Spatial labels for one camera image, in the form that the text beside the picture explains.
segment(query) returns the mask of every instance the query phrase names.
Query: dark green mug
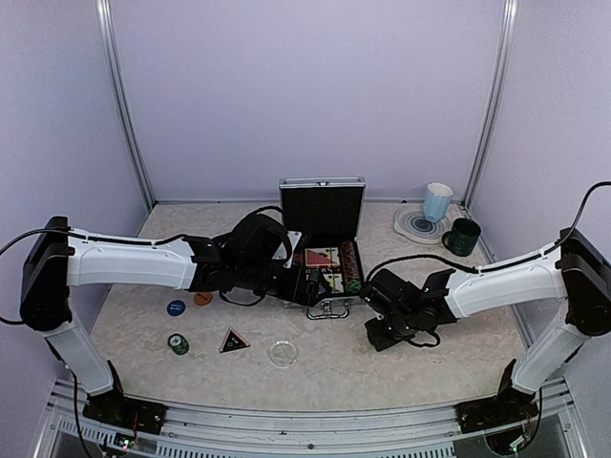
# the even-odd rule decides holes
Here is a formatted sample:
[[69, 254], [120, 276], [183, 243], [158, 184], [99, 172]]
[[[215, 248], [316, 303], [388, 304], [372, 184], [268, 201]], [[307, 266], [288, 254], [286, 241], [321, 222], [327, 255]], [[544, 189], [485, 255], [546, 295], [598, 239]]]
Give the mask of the dark green mug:
[[481, 228], [475, 221], [459, 218], [454, 220], [452, 231], [446, 232], [441, 241], [455, 255], [465, 257], [474, 251], [480, 234]]

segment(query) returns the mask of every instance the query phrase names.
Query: white wall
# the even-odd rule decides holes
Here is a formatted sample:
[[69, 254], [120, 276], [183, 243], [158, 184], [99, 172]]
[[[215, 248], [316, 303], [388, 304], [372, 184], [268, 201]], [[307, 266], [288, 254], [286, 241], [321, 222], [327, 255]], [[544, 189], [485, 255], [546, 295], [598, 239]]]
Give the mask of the white wall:
[[[507, 81], [474, 216], [499, 259], [539, 248], [573, 221], [591, 184], [611, 179], [611, 3], [521, 0]], [[611, 259], [611, 189], [579, 229]], [[522, 307], [537, 335], [556, 312]], [[610, 456], [611, 336], [566, 368], [597, 458]]]
[[460, 198], [502, 1], [113, 2], [159, 200], [275, 198], [280, 177], [365, 176], [370, 198]]
[[[0, 244], [53, 215], [133, 235], [145, 216], [128, 161], [94, 1], [0, 1]], [[0, 314], [19, 318], [33, 240], [1, 259]], [[91, 326], [105, 287], [78, 288]], [[43, 339], [0, 324], [0, 455], [26, 456], [60, 370]]]

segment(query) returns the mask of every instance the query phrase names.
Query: orange token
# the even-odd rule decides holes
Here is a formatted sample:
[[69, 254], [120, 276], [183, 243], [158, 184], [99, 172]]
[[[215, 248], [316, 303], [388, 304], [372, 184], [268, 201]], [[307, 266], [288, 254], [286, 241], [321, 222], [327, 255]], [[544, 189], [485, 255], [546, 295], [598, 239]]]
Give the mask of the orange token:
[[207, 305], [212, 301], [212, 293], [195, 293], [193, 302], [197, 305]]

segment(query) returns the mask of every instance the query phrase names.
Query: mug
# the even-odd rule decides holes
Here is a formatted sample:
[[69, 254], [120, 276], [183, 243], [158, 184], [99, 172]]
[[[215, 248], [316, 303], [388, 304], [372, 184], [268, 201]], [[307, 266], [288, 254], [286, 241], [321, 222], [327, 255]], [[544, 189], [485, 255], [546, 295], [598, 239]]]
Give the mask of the mug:
[[452, 224], [452, 230], [446, 232], [441, 241], [457, 256], [465, 257], [471, 255], [477, 245], [481, 234], [481, 228], [472, 219], [458, 218]]
[[430, 183], [424, 197], [424, 218], [426, 221], [439, 222], [448, 212], [454, 192], [450, 186]]

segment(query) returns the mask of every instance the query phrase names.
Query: blue coaster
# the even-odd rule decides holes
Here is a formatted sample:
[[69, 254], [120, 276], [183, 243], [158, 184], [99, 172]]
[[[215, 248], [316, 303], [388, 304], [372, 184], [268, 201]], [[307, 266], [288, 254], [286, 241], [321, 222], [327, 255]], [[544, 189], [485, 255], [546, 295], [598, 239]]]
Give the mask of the blue coaster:
[[168, 303], [168, 313], [173, 317], [181, 315], [185, 308], [187, 308], [187, 306], [183, 301], [171, 301]]

